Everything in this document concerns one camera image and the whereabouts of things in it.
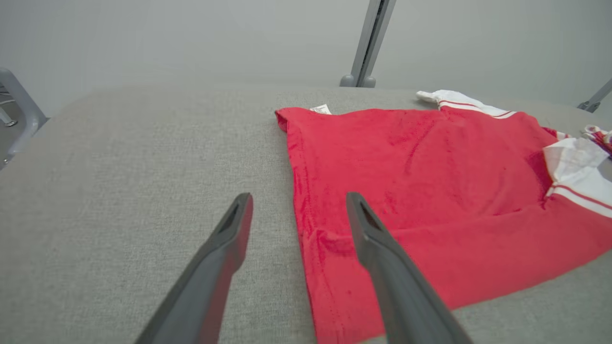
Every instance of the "white clothing tag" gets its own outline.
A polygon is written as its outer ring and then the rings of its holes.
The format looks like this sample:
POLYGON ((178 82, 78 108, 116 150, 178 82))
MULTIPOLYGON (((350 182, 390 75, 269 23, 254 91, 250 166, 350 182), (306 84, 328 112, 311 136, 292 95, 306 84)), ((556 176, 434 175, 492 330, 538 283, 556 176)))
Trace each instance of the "white clothing tag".
POLYGON ((327 104, 323 104, 323 105, 319 105, 318 107, 310 108, 310 111, 314 111, 316 113, 322 113, 322 114, 332 114, 331 112, 329 112, 329 109, 327 108, 327 104))

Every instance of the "red fabric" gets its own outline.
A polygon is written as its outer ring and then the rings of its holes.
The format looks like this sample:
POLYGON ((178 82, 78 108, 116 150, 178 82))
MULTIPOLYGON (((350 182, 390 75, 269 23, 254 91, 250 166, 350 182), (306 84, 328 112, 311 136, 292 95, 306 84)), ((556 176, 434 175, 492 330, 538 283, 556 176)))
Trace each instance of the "red fabric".
POLYGON ((551 186, 526 113, 276 112, 287 132, 294 207, 317 339, 353 343, 384 326, 359 265, 346 193, 360 192, 450 308, 552 279, 612 247, 612 219, 551 186))

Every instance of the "gray fabric tablecloth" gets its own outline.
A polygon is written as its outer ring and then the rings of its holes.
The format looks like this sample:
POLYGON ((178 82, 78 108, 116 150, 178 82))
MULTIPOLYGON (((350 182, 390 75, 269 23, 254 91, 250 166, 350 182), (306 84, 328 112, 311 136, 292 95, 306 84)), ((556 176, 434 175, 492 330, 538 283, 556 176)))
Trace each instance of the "gray fabric tablecloth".
MULTIPOLYGON (((245 191, 255 213, 220 341, 314 342, 286 134, 274 110, 430 106, 414 93, 142 87, 72 104, 0 173, 0 342, 132 343, 245 191)), ((586 124, 612 128, 574 108, 480 100, 574 135, 586 124)), ((602 171, 610 179, 611 164, 602 171)), ((609 343, 611 264, 607 253, 455 314, 476 343, 609 343)))

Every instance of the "gray floor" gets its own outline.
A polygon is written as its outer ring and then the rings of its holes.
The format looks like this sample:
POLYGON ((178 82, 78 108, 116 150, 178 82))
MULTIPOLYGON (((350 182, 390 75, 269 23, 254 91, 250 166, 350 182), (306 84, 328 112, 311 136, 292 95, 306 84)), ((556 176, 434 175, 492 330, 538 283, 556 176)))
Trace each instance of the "gray floor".
POLYGON ((23 113, 16 103, 2 105, 2 109, 4 109, 9 117, 11 117, 14 121, 17 121, 17 124, 13 125, 12 127, 5 127, 4 123, 0 122, 0 160, 4 159, 4 157, 7 155, 11 144, 13 144, 19 135, 21 135, 25 125, 23 113))

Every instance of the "red shirt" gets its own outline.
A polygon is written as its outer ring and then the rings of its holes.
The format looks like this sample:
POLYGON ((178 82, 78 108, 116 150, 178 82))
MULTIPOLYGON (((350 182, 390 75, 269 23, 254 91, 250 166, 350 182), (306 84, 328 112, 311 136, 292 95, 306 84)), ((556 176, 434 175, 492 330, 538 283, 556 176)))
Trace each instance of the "red shirt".
POLYGON ((276 112, 320 343, 384 333, 347 192, 365 197, 450 308, 529 288, 612 247, 612 183, 596 170, 605 158, 582 139, 559 141, 566 135, 526 113, 457 92, 419 96, 440 110, 276 112))

